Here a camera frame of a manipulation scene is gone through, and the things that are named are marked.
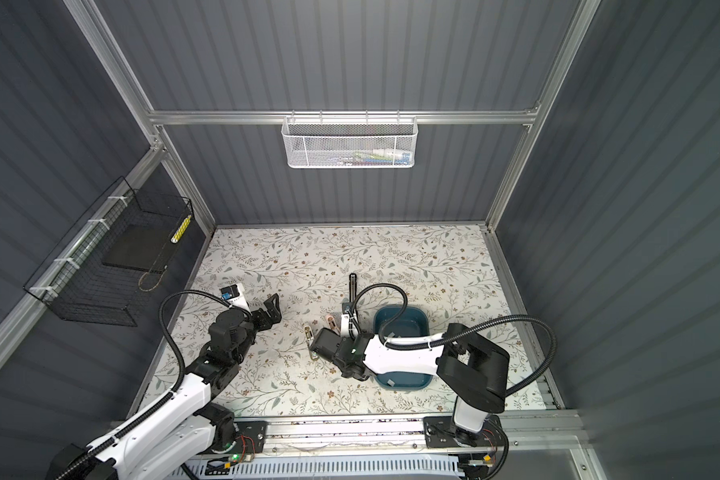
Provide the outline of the pink mini stapler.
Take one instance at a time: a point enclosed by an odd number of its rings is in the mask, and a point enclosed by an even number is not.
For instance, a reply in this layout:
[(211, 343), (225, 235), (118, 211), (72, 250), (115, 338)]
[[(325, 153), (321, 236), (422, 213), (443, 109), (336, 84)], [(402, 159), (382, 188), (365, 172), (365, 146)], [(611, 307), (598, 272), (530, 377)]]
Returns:
[(340, 327), (336, 323), (335, 317), (333, 315), (327, 315), (325, 317), (328, 327), (334, 332), (339, 334), (340, 333)]

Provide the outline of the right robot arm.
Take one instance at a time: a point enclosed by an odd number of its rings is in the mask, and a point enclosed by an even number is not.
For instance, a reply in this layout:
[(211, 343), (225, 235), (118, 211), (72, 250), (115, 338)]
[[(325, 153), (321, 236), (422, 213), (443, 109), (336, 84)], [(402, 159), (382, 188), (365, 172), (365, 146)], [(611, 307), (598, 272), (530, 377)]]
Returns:
[(505, 411), (509, 394), (509, 353), (460, 323), (425, 337), (387, 337), (363, 333), (341, 336), (323, 328), (309, 350), (332, 363), (344, 378), (365, 381), (388, 373), (439, 378), (456, 395), (451, 420), (443, 432), (459, 446), (475, 447), (486, 440), (491, 415)]

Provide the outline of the black stapler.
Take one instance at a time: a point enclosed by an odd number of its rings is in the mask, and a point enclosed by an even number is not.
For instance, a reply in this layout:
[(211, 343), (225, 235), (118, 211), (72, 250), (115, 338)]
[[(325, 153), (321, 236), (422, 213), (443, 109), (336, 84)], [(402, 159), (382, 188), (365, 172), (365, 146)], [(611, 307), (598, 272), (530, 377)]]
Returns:
[(348, 314), (350, 318), (350, 323), (354, 325), (354, 328), (357, 331), (361, 330), (361, 327), (359, 326), (358, 319), (357, 319), (357, 311), (356, 311), (356, 303), (358, 299), (358, 276), (356, 273), (351, 273), (349, 275), (349, 302), (350, 306), (348, 309)]

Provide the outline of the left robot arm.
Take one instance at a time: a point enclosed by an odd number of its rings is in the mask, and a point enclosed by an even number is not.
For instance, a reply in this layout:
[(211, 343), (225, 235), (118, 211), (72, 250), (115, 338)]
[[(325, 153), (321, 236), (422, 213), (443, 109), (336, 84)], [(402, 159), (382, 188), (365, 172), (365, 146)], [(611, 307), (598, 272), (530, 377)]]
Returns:
[(197, 454), (237, 462), (256, 452), (240, 431), (234, 413), (215, 398), (237, 376), (256, 336), (282, 320), (280, 298), (250, 310), (241, 288), (226, 287), (213, 301), (223, 311), (209, 327), (210, 340), (185, 362), (168, 330), (162, 332), (177, 357), (179, 376), (156, 400), (88, 445), (70, 444), (51, 461), (49, 479), (163, 479), (186, 470)]

